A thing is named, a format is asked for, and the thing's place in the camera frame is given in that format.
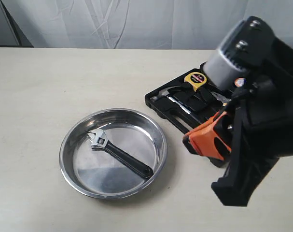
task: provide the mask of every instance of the yellow tape measure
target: yellow tape measure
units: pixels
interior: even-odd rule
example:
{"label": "yellow tape measure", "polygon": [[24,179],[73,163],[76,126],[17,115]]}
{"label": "yellow tape measure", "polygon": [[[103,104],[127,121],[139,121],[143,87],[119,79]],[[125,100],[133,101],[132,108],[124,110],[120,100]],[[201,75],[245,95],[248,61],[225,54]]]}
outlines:
{"label": "yellow tape measure", "polygon": [[206,83],[206,76],[200,72],[191,72],[184,78],[184,82],[188,82],[193,86],[194,91]]}

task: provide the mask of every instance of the hammer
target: hammer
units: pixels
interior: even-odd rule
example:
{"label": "hammer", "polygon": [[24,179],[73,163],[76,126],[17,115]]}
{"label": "hammer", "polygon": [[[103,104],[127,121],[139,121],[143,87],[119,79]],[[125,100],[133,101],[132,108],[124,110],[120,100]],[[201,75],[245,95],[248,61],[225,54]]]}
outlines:
{"label": "hammer", "polygon": [[178,88],[181,88],[181,86],[172,86],[172,87],[164,88],[158,92],[157,96],[151,97],[151,100],[153,102],[155,102],[163,97],[167,97],[170,101],[176,103],[184,112],[189,114],[195,121],[200,122],[200,120],[194,115],[193,112],[188,110],[181,102],[174,99],[172,96],[169,96],[169,94],[170,94],[169,90],[174,90],[174,89],[178,89]]}

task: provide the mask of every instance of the white table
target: white table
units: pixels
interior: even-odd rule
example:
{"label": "white table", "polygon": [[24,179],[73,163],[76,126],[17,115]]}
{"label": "white table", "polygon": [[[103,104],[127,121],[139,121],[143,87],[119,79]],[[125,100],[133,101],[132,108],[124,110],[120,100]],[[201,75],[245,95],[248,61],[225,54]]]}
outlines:
{"label": "white table", "polygon": [[[277,163],[248,207],[222,206],[210,185],[224,169],[189,154],[182,133],[144,104],[146,93],[210,54],[0,48],[0,232],[292,232],[293,157]],[[143,192],[102,201],[67,184],[58,152],[77,121],[114,107],[157,121],[168,158]]]}

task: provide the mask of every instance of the white curtain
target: white curtain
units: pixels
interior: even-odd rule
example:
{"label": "white curtain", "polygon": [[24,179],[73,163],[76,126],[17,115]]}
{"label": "white curtain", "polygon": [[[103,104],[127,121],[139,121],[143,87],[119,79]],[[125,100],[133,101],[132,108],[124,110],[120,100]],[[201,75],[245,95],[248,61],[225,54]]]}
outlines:
{"label": "white curtain", "polygon": [[261,17],[293,47],[293,0],[2,0],[34,47],[213,49]]}

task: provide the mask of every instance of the metal bowl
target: metal bowl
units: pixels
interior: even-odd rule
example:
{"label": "metal bowl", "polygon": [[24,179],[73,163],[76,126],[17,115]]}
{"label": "metal bowl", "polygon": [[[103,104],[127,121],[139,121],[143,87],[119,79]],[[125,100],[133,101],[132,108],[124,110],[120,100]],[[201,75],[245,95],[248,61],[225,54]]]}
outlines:
{"label": "metal bowl", "polygon": [[[103,129],[108,139],[153,169],[145,180],[105,151],[94,151],[87,132]],[[119,199],[147,187],[167,157],[166,138],[159,125],[138,111],[108,109],[91,114],[68,132],[59,152],[66,181],[80,193],[100,199]]]}

